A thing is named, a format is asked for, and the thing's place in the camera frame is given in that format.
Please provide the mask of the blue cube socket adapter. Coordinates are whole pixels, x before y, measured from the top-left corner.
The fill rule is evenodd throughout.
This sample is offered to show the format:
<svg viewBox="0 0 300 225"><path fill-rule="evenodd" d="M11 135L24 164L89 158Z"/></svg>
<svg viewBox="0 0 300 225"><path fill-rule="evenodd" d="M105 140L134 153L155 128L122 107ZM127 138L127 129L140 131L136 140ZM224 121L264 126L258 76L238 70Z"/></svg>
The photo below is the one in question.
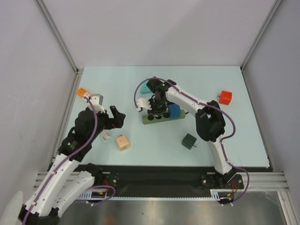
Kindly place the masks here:
<svg viewBox="0 0 300 225"><path fill-rule="evenodd" d="M181 116L180 106L177 104L171 104L168 106L168 113L170 119L177 119Z"/></svg>

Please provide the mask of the beige cube socket adapter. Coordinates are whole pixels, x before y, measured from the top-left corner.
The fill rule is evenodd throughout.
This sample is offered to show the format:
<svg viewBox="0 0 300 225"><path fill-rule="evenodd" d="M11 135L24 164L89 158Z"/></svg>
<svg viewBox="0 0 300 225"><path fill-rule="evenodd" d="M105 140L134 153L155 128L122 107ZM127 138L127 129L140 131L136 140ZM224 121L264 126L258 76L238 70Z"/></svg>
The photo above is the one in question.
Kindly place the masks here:
<svg viewBox="0 0 300 225"><path fill-rule="evenodd" d="M116 138L116 143L121 151L130 148L130 142L126 135L120 135Z"/></svg>

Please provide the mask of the orange power strip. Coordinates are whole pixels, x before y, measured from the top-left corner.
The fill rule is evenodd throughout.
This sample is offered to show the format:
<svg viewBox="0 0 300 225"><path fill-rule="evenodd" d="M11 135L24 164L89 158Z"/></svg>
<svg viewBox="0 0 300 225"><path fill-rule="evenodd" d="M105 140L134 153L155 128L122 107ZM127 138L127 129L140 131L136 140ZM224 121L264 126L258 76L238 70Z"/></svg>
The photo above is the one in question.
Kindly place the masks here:
<svg viewBox="0 0 300 225"><path fill-rule="evenodd" d="M91 97L91 93L89 91L87 91L85 88L79 88L77 91L76 91L77 95L80 97L80 98L84 98L84 97L87 97L87 98L90 98Z"/></svg>

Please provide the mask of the red cube socket adapter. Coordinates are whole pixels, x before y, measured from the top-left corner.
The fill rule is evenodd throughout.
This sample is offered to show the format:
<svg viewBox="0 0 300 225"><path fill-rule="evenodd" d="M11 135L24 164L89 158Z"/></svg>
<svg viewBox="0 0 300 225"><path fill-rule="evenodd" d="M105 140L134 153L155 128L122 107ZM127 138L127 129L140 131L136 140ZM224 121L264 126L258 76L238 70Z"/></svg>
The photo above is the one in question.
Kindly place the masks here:
<svg viewBox="0 0 300 225"><path fill-rule="evenodd" d="M233 93L229 91L221 91L218 96L218 102L223 105L229 105L232 101Z"/></svg>

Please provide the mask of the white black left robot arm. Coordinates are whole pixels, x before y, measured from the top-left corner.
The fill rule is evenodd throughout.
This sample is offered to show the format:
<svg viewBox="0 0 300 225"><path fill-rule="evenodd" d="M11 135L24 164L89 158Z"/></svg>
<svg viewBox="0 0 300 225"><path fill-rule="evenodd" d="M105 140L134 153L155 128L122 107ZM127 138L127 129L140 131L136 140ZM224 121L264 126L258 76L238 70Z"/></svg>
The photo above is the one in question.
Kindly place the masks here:
<svg viewBox="0 0 300 225"><path fill-rule="evenodd" d="M42 183L32 197L22 206L18 219L24 225L56 225L64 211L87 189L111 189L105 185L102 169L92 163L84 166L77 178L63 185L70 174L91 150L92 142L104 130L122 128L125 114L110 106L113 117L95 107L78 114L75 125L62 141L58 154Z"/></svg>

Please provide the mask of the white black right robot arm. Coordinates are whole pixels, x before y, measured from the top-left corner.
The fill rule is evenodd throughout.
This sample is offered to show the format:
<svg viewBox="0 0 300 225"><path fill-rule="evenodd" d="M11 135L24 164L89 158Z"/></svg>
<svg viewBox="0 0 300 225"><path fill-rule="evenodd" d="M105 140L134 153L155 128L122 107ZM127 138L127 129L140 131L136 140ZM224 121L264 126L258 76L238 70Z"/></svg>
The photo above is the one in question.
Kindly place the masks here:
<svg viewBox="0 0 300 225"><path fill-rule="evenodd" d="M216 182L221 188L227 188L233 183L236 173L233 164L227 157L224 140L235 134L236 127L233 124L233 132L224 136L225 119L228 114L220 109L219 104L212 100L205 102L185 92L176 82L163 80L157 77L150 78L147 87L153 96L146 101L146 105L139 108L147 109L148 119L161 118L168 115L171 118L171 106L178 105L195 118L196 132L206 141L212 152L214 168L217 172Z"/></svg>

